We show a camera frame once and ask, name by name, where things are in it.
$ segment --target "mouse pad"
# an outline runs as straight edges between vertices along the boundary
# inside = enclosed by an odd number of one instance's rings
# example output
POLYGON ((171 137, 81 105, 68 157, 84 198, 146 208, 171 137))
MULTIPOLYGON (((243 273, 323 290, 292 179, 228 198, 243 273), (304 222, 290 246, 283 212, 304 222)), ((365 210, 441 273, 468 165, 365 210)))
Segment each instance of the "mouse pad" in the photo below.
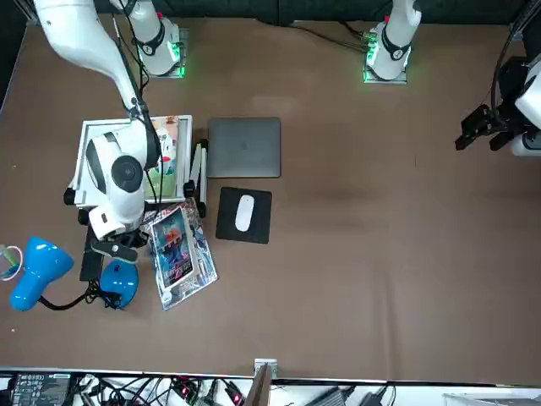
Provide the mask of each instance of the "mouse pad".
POLYGON ((268 244, 271 229, 272 193, 265 190, 221 188, 217 239, 231 239, 248 243, 268 244), (254 198, 254 209, 248 230, 239 231, 235 226, 238 202, 243 195, 254 198))

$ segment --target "gray laptop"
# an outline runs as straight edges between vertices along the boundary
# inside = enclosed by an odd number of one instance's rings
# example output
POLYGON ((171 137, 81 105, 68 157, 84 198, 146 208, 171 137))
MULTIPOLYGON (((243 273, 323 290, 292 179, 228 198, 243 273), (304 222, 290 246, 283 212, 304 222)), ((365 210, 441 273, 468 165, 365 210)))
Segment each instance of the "gray laptop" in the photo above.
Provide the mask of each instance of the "gray laptop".
POLYGON ((279 178, 280 119, 211 118, 209 178, 279 178))

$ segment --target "computer mouse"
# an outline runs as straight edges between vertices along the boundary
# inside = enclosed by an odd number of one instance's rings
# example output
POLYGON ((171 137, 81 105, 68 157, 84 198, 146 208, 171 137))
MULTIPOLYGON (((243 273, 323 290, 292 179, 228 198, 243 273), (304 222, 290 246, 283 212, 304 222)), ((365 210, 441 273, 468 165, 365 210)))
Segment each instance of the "computer mouse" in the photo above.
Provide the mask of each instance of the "computer mouse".
POLYGON ((238 231, 248 231, 253 211, 254 198, 250 195, 242 195, 238 202, 237 216, 235 217, 235 227, 238 231))

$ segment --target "brown table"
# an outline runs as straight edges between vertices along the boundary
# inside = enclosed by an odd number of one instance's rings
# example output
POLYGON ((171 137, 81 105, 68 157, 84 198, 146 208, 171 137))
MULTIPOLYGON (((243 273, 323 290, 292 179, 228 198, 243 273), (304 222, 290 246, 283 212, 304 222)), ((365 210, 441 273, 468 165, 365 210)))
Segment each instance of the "brown table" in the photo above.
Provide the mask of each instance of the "brown table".
MULTIPOLYGON (((279 116, 282 176, 209 182, 206 236, 220 275, 161 310, 148 258, 128 311, 99 303, 9 309, 0 285, 0 363, 249 375, 539 384, 541 161, 455 152, 485 96, 505 27, 418 33, 407 86, 364 85, 355 52, 252 20, 183 20, 187 77, 152 80, 154 115, 279 116), (268 189, 268 245, 214 238, 221 186, 268 189)), ((312 25, 349 39, 337 24, 312 25)), ((121 118, 113 83, 57 57, 29 28, 0 117, 3 243, 49 239, 75 259, 85 229, 62 194, 84 119, 121 118)))

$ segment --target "book cover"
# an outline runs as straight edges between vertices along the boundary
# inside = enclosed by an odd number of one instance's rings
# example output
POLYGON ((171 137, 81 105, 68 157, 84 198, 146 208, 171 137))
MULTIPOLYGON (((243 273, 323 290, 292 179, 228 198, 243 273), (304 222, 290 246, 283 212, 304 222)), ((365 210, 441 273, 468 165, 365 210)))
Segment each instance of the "book cover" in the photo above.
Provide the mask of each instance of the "book cover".
MULTIPOLYGON (((197 258, 197 264, 199 266, 199 272, 192 272, 183 278, 179 284, 170 288, 164 289, 160 280, 159 260, 156 255, 156 248, 154 244, 149 244, 150 254, 152 256, 152 262, 156 271, 156 286, 158 287, 158 294, 161 301, 161 306, 164 310, 170 310, 175 305, 183 302, 193 294, 196 294, 201 289, 207 287, 218 279, 216 267, 212 260, 212 254, 210 253, 209 244, 203 233, 203 227, 197 205, 195 205, 194 199, 187 199, 184 202, 178 203, 175 206, 168 207, 160 211, 154 222, 159 222, 162 218, 168 216, 178 208, 182 208, 186 217, 188 218, 189 229, 193 235, 194 240, 194 258, 197 258)), ((151 219, 154 214, 147 213, 147 219, 151 219)), ((146 226, 148 230, 151 229, 151 225, 146 226)), ((153 239, 153 233, 150 232, 150 238, 153 239)))
POLYGON ((193 237, 187 223, 179 207, 151 227, 163 289, 173 288, 187 275, 199 270, 192 248, 193 237))
MULTIPOLYGON (((163 155, 163 184, 162 198, 172 198, 177 195, 177 143, 178 143, 178 116, 165 116, 152 118, 152 124, 160 139, 161 154, 163 155)), ((156 196, 160 195, 161 159, 158 164, 149 170, 149 177, 156 196)), ((154 199, 152 188, 145 177, 145 198, 154 199)))

